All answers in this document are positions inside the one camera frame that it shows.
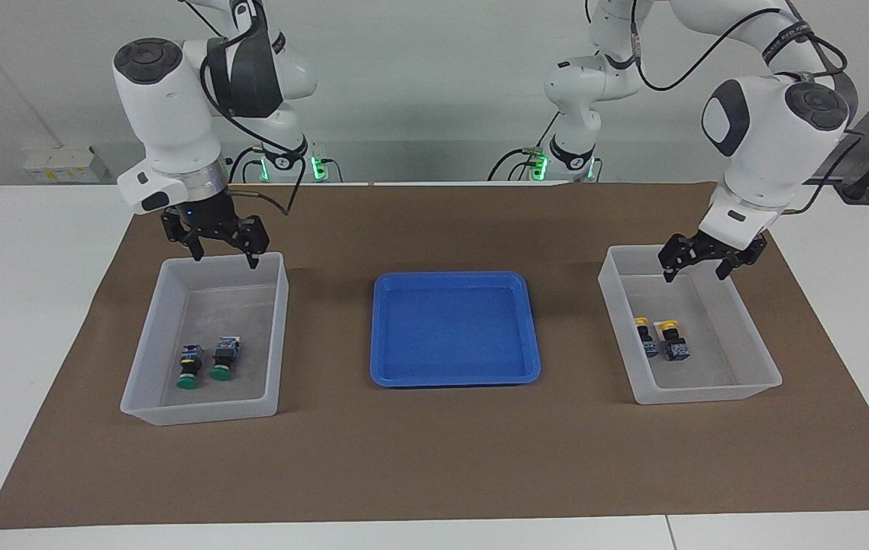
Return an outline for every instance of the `white table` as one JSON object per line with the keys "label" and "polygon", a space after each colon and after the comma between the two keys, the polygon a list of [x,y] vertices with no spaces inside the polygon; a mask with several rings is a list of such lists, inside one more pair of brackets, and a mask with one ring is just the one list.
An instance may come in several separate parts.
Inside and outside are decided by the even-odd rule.
{"label": "white table", "polygon": [[[802,192],[803,202],[810,190]],[[130,215],[113,187],[0,187],[0,488]],[[869,210],[825,192],[772,229],[869,404]],[[869,512],[0,532],[0,548],[869,548]]]}

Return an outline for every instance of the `clear plastic bin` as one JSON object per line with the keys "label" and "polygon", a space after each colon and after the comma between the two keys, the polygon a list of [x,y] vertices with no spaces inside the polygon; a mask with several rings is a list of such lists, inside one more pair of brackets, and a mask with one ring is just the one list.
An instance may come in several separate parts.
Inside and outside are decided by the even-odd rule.
{"label": "clear plastic bin", "polygon": [[[640,404],[743,400],[780,386],[750,313],[729,278],[720,281],[718,261],[683,269],[670,284],[662,277],[657,246],[611,247],[598,280],[624,359],[628,380]],[[669,361],[664,353],[647,358],[635,317],[648,323],[674,319],[690,357]],[[652,338],[655,330],[651,328]]]}
{"label": "clear plastic bin", "polygon": [[[154,425],[275,414],[288,296],[278,253],[261,254],[254,270],[241,255],[164,261],[120,410]],[[208,372],[226,335],[241,338],[241,351],[221,382]],[[176,386],[184,345],[205,349],[194,390]]]}

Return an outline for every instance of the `black cable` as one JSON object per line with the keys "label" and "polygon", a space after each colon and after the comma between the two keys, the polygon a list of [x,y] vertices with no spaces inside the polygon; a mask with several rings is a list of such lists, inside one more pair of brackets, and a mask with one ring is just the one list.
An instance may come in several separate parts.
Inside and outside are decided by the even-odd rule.
{"label": "black cable", "polygon": [[506,181],[512,181],[512,174],[515,174],[517,168],[522,167],[523,171],[526,171],[526,167],[533,167],[536,163],[519,163],[517,166],[512,167],[512,170],[509,171],[509,175],[506,177]]}
{"label": "black cable", "polygon": [[340,164],[337,163],[336,159],[323,159],[322,163],[323,164],[328,164],[328,163],[336,164],[336,171],[337,171],[337,173],[340,174],[340,183],[347,183],[343,179],[343,168],[340,168]]}
{"label": "black cable", "polygon": [[829,167],[829,171],[825,172],[825,175],[822,176],[822,181],[819,181],[818,183],[818,188],[816,188],[814,194],[811,195],[811,199],[808,199],[807,205],[804,205],[804,208],[797,210],[784,210],[784,212],[781,212],[781,215],[803,215],[803,213],[808,212],[808,209],[811,209],[811,206],[815,203],[815,199],[818,199],[818,195],[821,194],[822,188],[829,183],[829,177],[832,177],[833,172],[835,172],[835,168],[837,168],[839,164],[842,163],[847,154],[849,154],[850,150],[853,150],[854,147],[861,143],[861,139],[863,139],[864,136],[864,134],[861,134],[861,132],[846,133],[857,136],[856,141],[852,142],[852,145],[847,146],[842,154],[839,154],[838,159],[835,159],[835,162],[832,163],[831,167]]}
{"label": "black cable", "polygon": [[279,205],[279,203],[278,203],[278,201],[276,201],[276,199],[268,197],[268,195],[263,194],[263,192],[237,191],[237,190],[235,190],[235,191],[228,191],[228,195],[230,195],[231,197],[248,197],[250,199],[262,199],[263,201],[271,202],[275,206],[275,208],[277,208],[279,210],[279,212],[282,213],[282,215],[289,215],[287,210],[285,210],[285,206]]}
{"label": "black cable", "polygon": [[[228,195],[231,197],[249,197],[252,199],[262,199],[263,201],[271,202],[275,208],[282,213],[282,215],[290,215],[292,213],[292,205],[296,202],[296,195],[299,194],[299,185],[302,185],[302,178],[305,177],[305,159],[303,157],[299,157],[299,162],[302,163],[302,169],[299,170],[299,178],[296,180],[296,184],[292,188],[292,195],[289,196],[288,205],[282,206],[281,203],[276,201],[268,195],[263,194],[263,192],[258,191],[242,191],[238,189],[233,189],[228,191]],[[250,166],[251,163],[260,163],[259,160],[251,160],[248,164],[246,164],[245,168]]]}
{"label": "black cable", "polygon": [[822,76],[835,76],[835,74],[845,73],[845,70],[849,67],[849,58],[845,56],[845,53],[842,53],[842,51],[839,50],[834,44],[819,36],[812,35],[811,41],[821,44],[822,46],[825,46],[825,48],[828,48],[830,52],[835,53],[835,55],[838,56],[838,62],[841,64],[835,69],[823,70],[821,73],[814,73],[812,74],[812,78],[819,78]]}
{"label": "black cable", "polygon": [[[635,18],[635,11],[637,11],[637,9],[638,9],[638,0],[632,0],[632,3],[631,3],[631,34],[633,36],[638,36],[638,24],[637,24],[636,18]],[[713,42],[713,45],[710,46],[709,49],[706,50],[706,52],[703,53],[703,55],[700,56],[699,59],[695,63],[693,63],[693,66],[689,67],[689,70],[687,70],[685,74],[680,76],[678,80],[669,84],[668,86],[657,86],[655,84],[652,84],[650,81],[648,81],[648,78],[645,77],[645,75],[644,75],[644,69],[643,69],[643,67],[641,67],[641,51],[636,52],[635,53],[635,65],[638,66],[638,73],[639,73],[639,76],[641,77],[641,81],[643,81],[645,86],[650,87],[652,90],[655,90],[657,92],[667,92],[669,90],[672,90],[672,88],[675,88],[676,86],[681,84],[684,80],[686,80],[686,78],[689,78],[690,74],[693,74],[694,70],[699,69],[699,66],[703,64],[704,60],[706,60],[706,58],[708,58],[711,55],[711,53],[713,53],[716,50],[716,48],[718,48],[718,46],[720,46],[720,43],[723,42],[725,39],[727,39],[728,36],[730,36],[732,34],[732,32],[736,31],[743,24],[746,24],[746,22],[752,20],[752,18],[759,17],[759,15],[779,14],[780,12],[781,12],[780,8],[765,8],[763,10],[757,10],[752,14],[746,15],[746,17],[735,22],[735,24],[732,25],[732,27],[728,28],[727,31],[724,32],[724,34],[721,34],[720,37],[717,38],[715,42]]]}
{"label": "black cable", "polygon": [[241,153],[238,153],[238,157],[236,157],[234,163],[231,165],[231,174],[228,177],[228,181],[234,181],[234,175],[238,171],[238,164],[240,164],[244,157],[247,156],[247,154],[249,153],[260,153],[260,149],[257,149],[256,147],[249,147],[248,149],[243,150]]}
{"label": "black cable", "polygon": [[245,40],[246,38],[251,38],[252,36],[254,36],[256,34],[257,34],[257,25],[252,24],[248,28],[248,31],[244,31],[244,32],[242,32],[242,34],[235,36],[235,38],[231,38],[229,41],[224,42],[224,44],[221,45],[221,48],[224,48],[226,50],[226,49],[230,48],[231,46],[237,44],[238,42],[241,42],[241,41]]}
{"label": "black cable", "polygon": [[508,152],[507,154],[503,154],[501,159],[496,161],[496,164],[493,167],[493,171],[489,172],[489,177],[488,177],[487,181],[493,181],[493,177],[495,176],[496,171],[499,169],[500,166],[502,166],[502,163],[505,163],[505,161],[507,159],[509,159],[509,157],[514,157],[516,154],[522,154],[522,152],[523,152],[523,149],[514,149],[514,150],[511,150],[510,152]]}
{"label": "black cable", "polygon": [[204,21],[204,24],[207,25],[208,28],[211,28],[211,31],[214,31],[214,34],[221,36],[221,38],[226,38],[226,36],[224,36],[223,34],[219,34],[218,29],[214,28],[214,25],[212,25],[210,21],[207,21],[207,18],[204,17],[204,14],[200,13],[200,10],[198,10],[197,7],[194,6],[194,4],[186,2],[186,0],[180,0],[180,2],[186,5],[187,8],[190,8],[190,10],[193,11],[194,14],[197,14],[197,17],[200,18],[200,21]]}
{"label": "black cable", "polygon": [[536,147],[539,147],[543,143],[543,139],[547,137],[547,133],[550,132],[550,128],[554,127],[554,122],[557,121],[558,116],[560,116],[560,111],[554,112],[554,117],[550,119],[549,125],[547,125],[547,128],[543,130],[542,134],[540,134],[540,139],[536,140]]}
{"label": "black cable", "polygon": [[241,183],[248,183],[248,167],[261,167],[261,161],[249,160],[245,163],[245,167],[241,168]]}
{"label": "black cable", "polygon": [[601,166],[598,167],[598,175],[594,177],[594,183],[601,183],[601,172],[605,171],[605,161],[601,159],[595,159],[595,163],[601,163]]}

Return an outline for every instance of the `brown mat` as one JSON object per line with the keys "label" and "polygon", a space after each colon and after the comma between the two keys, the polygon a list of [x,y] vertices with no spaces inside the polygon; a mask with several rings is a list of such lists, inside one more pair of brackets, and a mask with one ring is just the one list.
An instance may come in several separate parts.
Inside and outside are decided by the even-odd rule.
{"label": "brown mat", "polygon": [[[599,262],[692,233],[712,188],[308,188],[289,219],[242,201],[289,268],[280,414],[166,428],[119,412],[160,262],[185,254],[139,217],[1,491],[0,529],[869,509],[869,409],[776,246],[734,278],[783,386],[634,403]],[[376,276],[480,268],[528,280],[539,380],[375,386]]]}

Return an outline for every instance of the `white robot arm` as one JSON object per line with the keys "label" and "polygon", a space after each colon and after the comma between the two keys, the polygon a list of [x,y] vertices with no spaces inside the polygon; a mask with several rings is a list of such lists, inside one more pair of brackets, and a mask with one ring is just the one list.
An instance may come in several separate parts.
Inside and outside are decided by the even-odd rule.
{"label": "white robot arm", "polygon": [[317,76],[270,27],[260,0],[194,0],[225,14],[229,38],[144,38],[121,47],[114,76],[146,159],[118,178],[136,213],[163,210],[166,236],[203,257],[200,238],[225,241],[257,266],[268,236],[257,216],[239,218],[228,191],[211,108],[263,142],[273,166],[301,180],[308,142],[285,99],[315,91]]}
{"label": "white robot arm", "polygon": [[[644,87],[638,36],[654,1],[598,2],[590,36],[599,52],[559,63],[550,74],[545,89],[560,116],[546,150],[548,177],[580,179],[601,129],[591,105]],[[687,28],[748,43],[776,73],[728,80],[714,91],[703,111],[703,131],[730,157],[730,167],[699,233],[674,235],[659,254],[668,281],[701,260],[723,260],[717,274],[725,278],[739,265],[757,260],[766,246],[761,232],[835,149],[857,100],[851,80],[832,70],[819,46],[823,42],[790,1],[669,3]]]}

